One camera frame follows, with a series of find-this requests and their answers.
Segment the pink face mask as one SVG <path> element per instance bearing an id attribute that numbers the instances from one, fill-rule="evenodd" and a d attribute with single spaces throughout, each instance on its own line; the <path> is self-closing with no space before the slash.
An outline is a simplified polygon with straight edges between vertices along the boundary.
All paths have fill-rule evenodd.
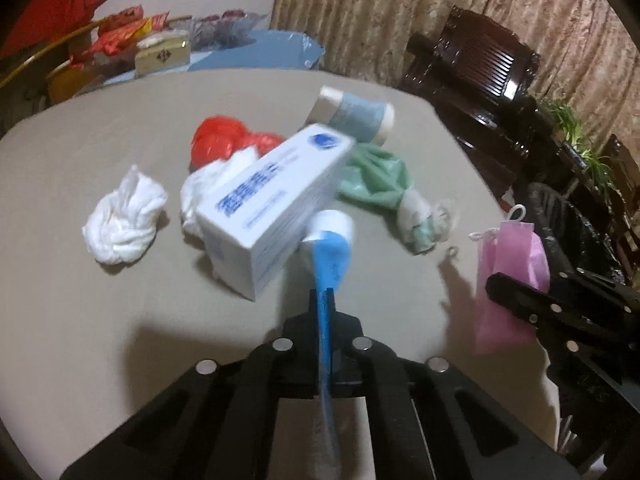
<path id="1" fill-rule="evenodd" d="M 544 244 L 526 214 L 526 207 L 517 204 L 495 228 L 470 235 L 477 244 L 474 352 L 481 356 L 535 340 L 532 323 L 513 312 L 516 293 L 548 292 L 550 268 Z"/>

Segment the blue toothpaste tube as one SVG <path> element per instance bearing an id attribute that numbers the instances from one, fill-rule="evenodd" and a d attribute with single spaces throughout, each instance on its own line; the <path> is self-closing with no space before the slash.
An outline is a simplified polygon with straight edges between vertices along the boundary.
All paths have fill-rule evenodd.
<path id="1" fill-rule="evenodd" d="M 302 253 L 314 274 L 318 326 L 319 437 L 318 463 L 314 474 L 319 479 L 338 479 L 341 453 L 338 445 L 331 398 L 332 344 L 330 292 L 336 292 L 352 260 L 354 222 L 348 214 L 325 209 L 310 220 Z"/>

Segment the black trash bin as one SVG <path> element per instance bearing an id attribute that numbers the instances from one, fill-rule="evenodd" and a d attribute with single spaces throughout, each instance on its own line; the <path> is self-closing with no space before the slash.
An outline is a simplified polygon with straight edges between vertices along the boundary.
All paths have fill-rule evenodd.
<path id="1" fill-rule="evenodd" d="M 578 268 L 618 284 L 627 279 L 607 236 L 566 198 L 540 182 L 524 185 L 515 193 L 525 206 L 527 222 L 540 237 L 552 276 L 574 274 Z"/>

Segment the green potted plant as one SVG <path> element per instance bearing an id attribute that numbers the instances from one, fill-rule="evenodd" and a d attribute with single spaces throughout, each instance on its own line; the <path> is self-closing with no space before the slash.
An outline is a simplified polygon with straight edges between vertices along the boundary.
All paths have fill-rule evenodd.
<path id="1" fill-rule="evenodd" d="M 543 99 L 542 108 L 548 112 L 562 133 L 562 142 L 577 156 L 577 163 L 601 192 L 615 188 L 613 173 L 605 158 L 600 156 L 585 134 L 584 124 L 574 110 L 560 100 Z"/>

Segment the white blue carton box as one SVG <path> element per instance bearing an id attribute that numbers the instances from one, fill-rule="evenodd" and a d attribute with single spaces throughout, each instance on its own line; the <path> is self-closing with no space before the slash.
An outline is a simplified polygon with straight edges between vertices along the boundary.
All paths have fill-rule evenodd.
<path id="1" fill-rule="evenodd" d="M 333 203 L 355 144 L 329 127 L 308 126 L 203 200 L 196 220 L 216 278 L 257 300 L 311 217 Z"/>

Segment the crumpled white tissue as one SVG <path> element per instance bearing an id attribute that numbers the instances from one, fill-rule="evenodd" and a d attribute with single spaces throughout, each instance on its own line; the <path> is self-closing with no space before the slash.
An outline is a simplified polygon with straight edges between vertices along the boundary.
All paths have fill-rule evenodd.
<path id="1" fill-rule="evenodd" d="M 252 166 L 258 159 L 258 149 L 249 146 L 235 152 L 228 160 L 215 160 L 190 174 L 180 191 L 182 232 L 200 240 L 202 230 L 196 220 L 198 205 L 212 196 L 217 188 Z"/>
<path id="2" fill-rule="evenodd" d="M 160 182 L 131 166 L 119 187 L 99 200 L 82 227 L 88 252 L 104 266 L 135 263 L 155 240 L 167 201 Z"/>

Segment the light blue paper cup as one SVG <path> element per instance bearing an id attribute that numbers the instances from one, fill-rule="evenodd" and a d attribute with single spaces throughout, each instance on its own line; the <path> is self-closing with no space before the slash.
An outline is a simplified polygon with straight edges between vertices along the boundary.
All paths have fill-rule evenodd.
<path id="1" fill-rule="evenodd" d="M 389 102 L 371 101 L 323 86 L 305 124 L 326 125 L 358 143 L 382 146 L 393 131 L 395 109 Z"/>

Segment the red plastic bag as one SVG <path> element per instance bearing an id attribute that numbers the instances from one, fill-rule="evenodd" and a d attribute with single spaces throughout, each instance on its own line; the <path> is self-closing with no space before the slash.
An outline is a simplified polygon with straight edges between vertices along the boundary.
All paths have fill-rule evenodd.
<path id="1" fill-rule="evenodd" d="M 212 116 L 205 118 L 191 141 L 191 168 L 200 169 L 217 160 L 228 160 L 246 148 L 256 148 L 264 156 L 285 141 L 271 132 L 253 132 L 238 118 Z"/>

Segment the beige patterned curtain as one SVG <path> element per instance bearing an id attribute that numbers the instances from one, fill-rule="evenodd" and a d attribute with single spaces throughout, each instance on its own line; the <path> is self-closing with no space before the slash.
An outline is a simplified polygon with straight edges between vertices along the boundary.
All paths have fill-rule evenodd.
<path id="1" fill-rule="evenodd" d="M 453 8 L 491 18 L 540 57 L 539 99 L 567 104 L 594 146 L 617 136 L 639 148 L 639 51 L 608 0 L 274 0 L 271 24 L 304 32 L 332 73 L 393 86 L 406 45 L 437 39 Z"/>

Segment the beige tissue box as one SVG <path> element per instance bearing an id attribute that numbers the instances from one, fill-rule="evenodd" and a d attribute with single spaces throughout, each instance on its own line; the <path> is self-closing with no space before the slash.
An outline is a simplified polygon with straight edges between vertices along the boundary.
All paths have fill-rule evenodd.
<path id="1" fill-rule="evenodd" d="M 184 30 L 168 30 L 146 37 L 137 43 L 134 70 L 137 77 L 188 65 L 191 41 Z"/>

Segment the blue tablecloth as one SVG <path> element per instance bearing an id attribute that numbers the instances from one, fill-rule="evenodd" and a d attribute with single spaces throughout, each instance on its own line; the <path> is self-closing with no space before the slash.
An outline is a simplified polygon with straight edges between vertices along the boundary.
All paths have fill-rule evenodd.
<path id="1" fill-rule="evenodd" d="M 193 52 L 188 64 L 163 68 L 152 73 L 152 76 L 227 68 L 315 70 L 319 67 L 323 55 L 322 45 L 303 32 L 258 29 L 250 33 L 249 44 L 229 49 Z"/>

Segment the glass fruit bowl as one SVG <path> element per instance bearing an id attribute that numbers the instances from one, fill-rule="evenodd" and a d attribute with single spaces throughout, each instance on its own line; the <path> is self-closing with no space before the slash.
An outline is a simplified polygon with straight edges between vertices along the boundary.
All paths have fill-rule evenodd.
<path id="1" fill-rule="evenodd" d="M 204 18 L 174 18 L 168 21 L 168 27 L 187 32 L 195 51 L 222 50 L 252 44 L 250 34 L 266 18 L 267 14 L 235 9 Z"/>

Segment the red snack packets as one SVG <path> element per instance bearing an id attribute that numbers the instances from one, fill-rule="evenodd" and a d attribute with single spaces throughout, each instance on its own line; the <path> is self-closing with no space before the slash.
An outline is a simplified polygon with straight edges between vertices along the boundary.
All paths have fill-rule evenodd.
<path id="1" fill-rule="evenodd" d="M 143 6 L 130 6 L 104 18 L 98 27 L 98 38 L 87 49 L 70 55 L 71 66 L 81 66 L 97 54 L 109 58 L 121 54 L 132 44 L 152 34 L 161 32 L 169 12 L 145 15 Z"/>

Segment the red cloth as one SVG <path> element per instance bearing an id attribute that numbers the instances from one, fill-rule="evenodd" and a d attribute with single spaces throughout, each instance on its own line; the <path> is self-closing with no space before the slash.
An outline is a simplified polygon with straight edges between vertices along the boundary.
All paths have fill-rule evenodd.
<path id="1" fill-rule="evenodd" d="M 30 0 L 1 40 L 1 57 L 14 55 L 46 40 L 61 38 L 88 24 L 106 0 Z"/>

